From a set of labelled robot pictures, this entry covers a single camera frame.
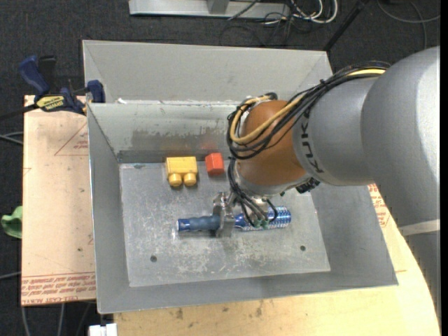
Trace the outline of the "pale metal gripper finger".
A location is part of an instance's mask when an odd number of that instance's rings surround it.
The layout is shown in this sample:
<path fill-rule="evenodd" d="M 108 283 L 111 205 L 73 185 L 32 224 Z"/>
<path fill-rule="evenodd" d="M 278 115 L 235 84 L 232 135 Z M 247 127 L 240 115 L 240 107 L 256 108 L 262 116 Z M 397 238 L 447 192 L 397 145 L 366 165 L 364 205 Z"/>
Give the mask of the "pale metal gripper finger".
<path fill-rule="evenodd" d="M 235 219 L 232 216 L 221 216 L 218 229 L 214 232 L 217 238 L 230 237 L 235 228 Z"/>
<path fill-rule="evenodd" d="M 219 192 L 213 199 L 212 216 L 217 218 L 225 218 L 228 214 L 228 194 Z"/>

